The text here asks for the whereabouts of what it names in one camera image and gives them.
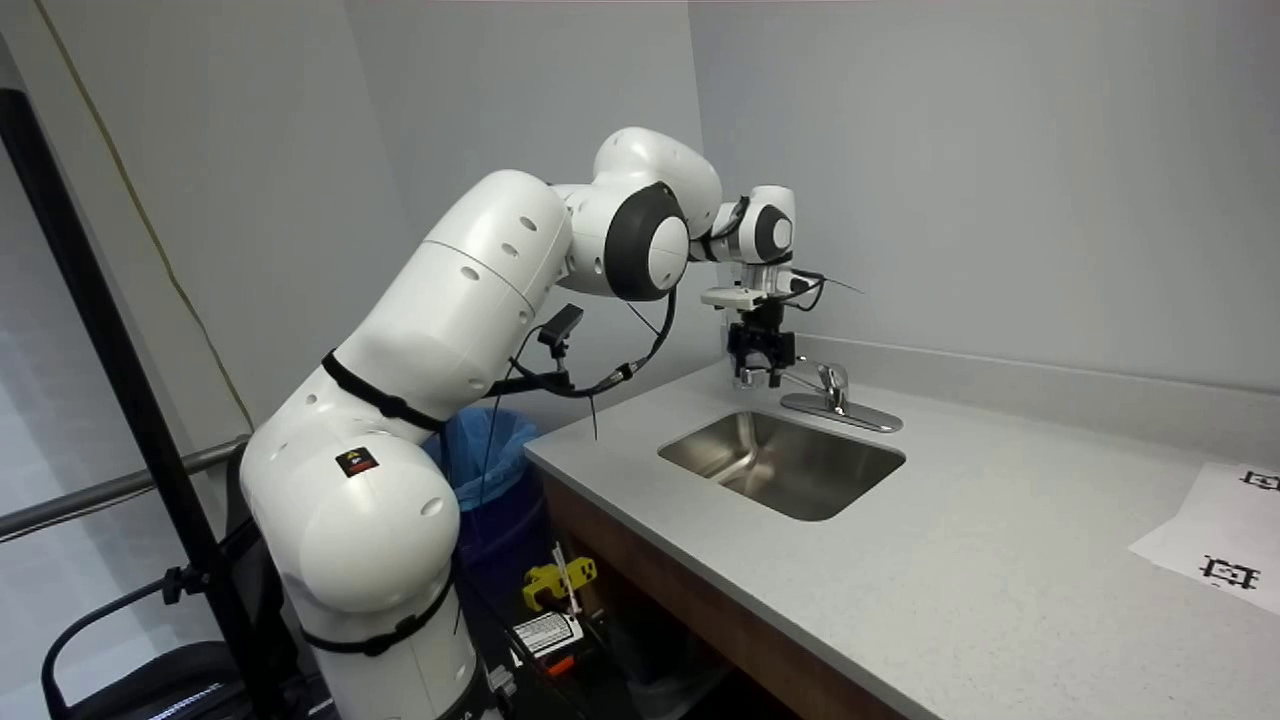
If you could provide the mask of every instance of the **white countertop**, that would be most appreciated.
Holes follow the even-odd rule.
[[[890,388],[858,400],[902,430],[779,413],[717,363],[601,413],[601,434],[579,418],[526,451],[909,717],[1280,717],[1280,615],[1128,550],[1204,451]],[[909,464],[807,525],[655,456],[738,407]]]

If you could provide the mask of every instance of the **black pole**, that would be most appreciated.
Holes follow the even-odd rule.
[[[155,493],[166,507],[166,519],[209,583],[209,608],[238,664],[245,686],[252,696],[254,717],[282,717],[279,692],[263,666],[263,651],[254,649],[252,619],[245,613],[245,601],[226,576],[226,560],[217,549],[217,534],[204,519],[204,507],[195,498],[195,486],[187,479],[187,467],[166,434],[164,413],[155,402],[155,390],[146,384],[146,373],[126,339],[126,328],[121,320],[121,307],[110,301],[110,287],[90,255],[90,244],[82,236],[82,223],[74,214],[74,202],[51,162],[51,152],[43,142],[40,119],[23,92],[0,87],[0,135],[12,155],[12,166],[32,198],[32,210],[43,226],[43,241],[55,255],[55,267],[65,272],[65,282],[74,301],[74,311],[90,334],[90,349],[110,379],[116,402],[132,426],[132,440],[139,456],[146,461],[146,473],[155,479]]]

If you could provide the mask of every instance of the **faucet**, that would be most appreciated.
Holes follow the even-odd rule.
[[[813,384],[816,390],[786,390],[779,400],[779,407],[786,413],[803,413],[803,417],[841,417],[857,426],[869,426],[869,430],[895,430],[902,426],[900,417],[888,417],[881,407],[869,407],[869,402],[852,402],[846,400],[846,373],[841,363],[819,363],[816,373],[819,384]]]

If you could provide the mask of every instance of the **blue container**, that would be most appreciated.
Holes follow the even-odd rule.
[[[534,426],[512,413],[465,407],[443,422],[440,467],[458,498],[458,594],[472,622],[512,619],[524,570],[553,549],[543,493],[524,444]]]

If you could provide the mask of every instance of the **stainless steel sink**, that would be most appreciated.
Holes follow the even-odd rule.
[[[909,461],[762,413],[720,417],[655,456],[796,519],[834,516]]]

